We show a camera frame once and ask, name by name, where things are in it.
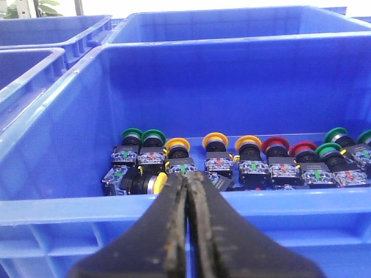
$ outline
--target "green plant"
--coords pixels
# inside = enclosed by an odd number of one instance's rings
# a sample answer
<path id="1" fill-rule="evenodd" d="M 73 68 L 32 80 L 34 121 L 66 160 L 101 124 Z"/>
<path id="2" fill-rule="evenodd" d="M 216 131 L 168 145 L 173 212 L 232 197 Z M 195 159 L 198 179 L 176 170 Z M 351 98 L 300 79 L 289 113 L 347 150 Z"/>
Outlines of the green plant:
<path id="1" fill-rule="evenodd" d="M 17 19 L 17 18 L 18 18 L 17 6 L 15 3 L 13 3 L 8 6 L 6 14 L 4 15 L 3 19 Z"/>
<path id="2" fill-rule="evenodd" d="M 60 5 L 57 1 L 54 0 L 39 0 L 38 9 L 40 11 L 41 17 L 48 17 L 48 16 L 62 16 L 59 12 L 55 9 L 51 8 L 52 6 Z M 17 6 L 15 3 L 12 3 L 8 6 L 7 12 L 3 17 L 4 19 L 17 19 L 18 18 L 18 11 Z"/>
<path id="3" fill-rule="evenodd" d="M 38 8 L 40 10 L 41 16 L 61 16 L 62 14 L 51 8 L 51 6 L 58 5 L 60 4 L 54 0 L 39 0 Z"/>

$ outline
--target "blue plastic crate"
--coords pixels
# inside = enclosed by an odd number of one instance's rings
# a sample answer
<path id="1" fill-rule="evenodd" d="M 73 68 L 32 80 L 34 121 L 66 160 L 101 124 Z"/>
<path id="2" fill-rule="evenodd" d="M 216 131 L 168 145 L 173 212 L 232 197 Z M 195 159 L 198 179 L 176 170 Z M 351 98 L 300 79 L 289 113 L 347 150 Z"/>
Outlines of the blue plastic crate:
<path id="1" fill-rule="evenodd" d="M 325 10 L 330 10 L 331 12 L 340 13 L 343 16 L 347 14 L 347 7 L 328 7 Z"/>
<path id="2" fill-rule="evenodd" d="M 111 16 L 43 17 L 0 21 L 0 50 L 62 47 L 72 67 L 100 45 L 112 29 Z"/>
<path id="3" fill-rule="evenodd" d="M 355 17 L 355 19 L 363 20 L 365 22 L 371 23 L 371 16 L 359 16 Z"/>
<path id="4" fill-rule="evenodd" d="M 317 33 L 371 31 L 362 24 L 328 10 L 284 6 L 188 12 L 136 13 L 117 26 L 103 43 L 189 41 Z"/>
<path id="5" fill-rule="evenodd" d="M 63 277 L 126 231 L 155 196 L 102 197 L 128 127 L 202 138 L 281 134 L 319 143 L 371 128 L 371 36 L 100 46 L 0 135 L 0 273 Z M 226 192 L 247 220 L 329 278 L 371 276 L 371 189 Z"/>
<path id="6" fill-rule="evenodd" d="M 64 50 L 0 50 L 0 134 L 66 72 Z"/>
<path id="7" fill-rule="evenodd" d="M 111 19 L 112 29 L 116 28 L 118 24 L 123 22 L 125 19 Z"/>

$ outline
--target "electrical switch component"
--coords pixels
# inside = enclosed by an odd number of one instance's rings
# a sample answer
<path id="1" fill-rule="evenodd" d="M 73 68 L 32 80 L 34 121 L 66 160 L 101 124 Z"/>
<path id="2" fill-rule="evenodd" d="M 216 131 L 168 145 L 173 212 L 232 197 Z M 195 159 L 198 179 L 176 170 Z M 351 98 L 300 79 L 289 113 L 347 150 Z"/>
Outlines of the electrical switch component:
<path id="1" fill-rule="evenodd" d="M 137 165 L 142 133 L 141 130 L 135 128 L 126 129 L 122 133 L 122 145 L 114 148 L 111 155 L 111 169 L 102 179 L 105 195 L 127 194 L 126 191 L 121 190 L 119 187 L 122 177 L 128 172 L 129 168 Z"/>
<path id="2" fill-rule="evenodd" d="M 291 147 L 289 155 L 299 165 L 303 185 L 309 188 L 335 188 L 337 182 L 328 166 L 315 153 L 317 145 L 303 141 Z"/>
<path id="3" fill-rule="evenodd" d="M 274 189 L 285 186 L 300 186 L 300 170 L 294 158 L 289 157 L 289 142 L 280 136 L 266 139 L 261 150 L 267 156 L 271 183 Z"/>
<path id="4" fill-rule="evenodd" d="M 168 152 L 166 161 L 166 172 L 169 174 L 187 174 L 189 171 L 196 171 L 195 162 L 190 158 L 190 143 L 185 138 L 173 138 L 165 144 Z"/>
<path id="5" fill-rule="evenodd" d="M 115 166 L 108 171 L 102 179 L 103 192 L 106 196 L 127 195 L 125 190 L 120 189 L 122 177 L 130 168 L 126 165 Z"/>
<path id="6" fill-rule="evenodd" d="M 202 146 L 206 150 L 205 171 L 232 178 L 233 155 L 227 152 L 228 137 L 219 132 L 209 133 Z"/>
<path id="7" fill-rule="evenodd" d="M 339 144 L 329 142 L 319 146 L 315 152 L 334 174 L 340 187 L 370 186 L 366 180 L 367 175 L 358 168 L 356 163 L 348 163 L 341 155 L 340 150 Z"/>
<path id="8" fill-rule="evenodd" d="M 350 161 L 358 164 L 358 167 L 364 171 L 368 177 L 371 177 L 371 147 L 368 146 L 368 132 L 361 134 L 356 143 L 343 127 L 337 127 L 328 132 L 324 142 L 338 143 L 343 149 L 340 153 Z"/>
<path id="9" fill-rule="evenodd" d="M 223 175 L 219 175 L 215 172 L 206 172 L 208 174 L 209 180 L 219 191 L 227 191 L 234 187 L 234 180 L 227 178 Z"/>
<path id="10" fill-rule="evenodd" d="M 260 155 L 261 140 L 253 135 L 237 139 L 235 149 L 238 155 L 238 181 L 245 189 L 266 189 L 269 186 L 269 168 Z"/>
<path id="11" fill-rule="evenodd" d="M 132 167 L 122 177 L 119 188 L 128 195 L 159 194 L 167 179 L 165 173 L 144 174 L 140 169 Z"/>
<path id="12" fill-rule="evenodd" d="M 166 137 L 157 129 L 150 129 L 141 137 L 142 148 L 139 152 L 138 165 L 144 174 L 158 175 L 165 171 L 166 149 L 163 144 Z"/>

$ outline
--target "white wall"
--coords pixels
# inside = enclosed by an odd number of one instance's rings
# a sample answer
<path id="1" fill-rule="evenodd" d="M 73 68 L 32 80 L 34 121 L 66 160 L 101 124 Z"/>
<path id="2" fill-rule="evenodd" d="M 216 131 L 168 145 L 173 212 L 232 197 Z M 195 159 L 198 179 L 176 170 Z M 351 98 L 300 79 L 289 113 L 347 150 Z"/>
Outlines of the white wall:
<path id="1" fill-rule="evenodd" d="M 55 9 L 65 16 L 75 13 L 74 0 L 57 0 Z M 7 0 L 8 5 L 14 0 Z M 257 6 L 312 5 L 318 7 L 347 6 L 348 16 L 371 16 L 370 0 L 83 0 L 84 14 L 111 14 L 125 18 L 137 12 L 166 10 L 227 9 Z"/>

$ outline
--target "pliers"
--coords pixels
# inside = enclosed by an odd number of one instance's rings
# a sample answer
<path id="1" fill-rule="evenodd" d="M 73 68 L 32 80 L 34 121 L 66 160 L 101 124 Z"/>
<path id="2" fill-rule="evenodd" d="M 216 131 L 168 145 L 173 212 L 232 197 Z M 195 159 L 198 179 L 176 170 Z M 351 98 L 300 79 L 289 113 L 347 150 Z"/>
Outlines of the pliers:
<path id="1" fill-rule="evenodd" d="M 199 171 L 170 174 L 143 216 L 68 278 L 185 278 L 188 226 L 194 277 L 325 278 L 315 263 L 248 223 Z"/>

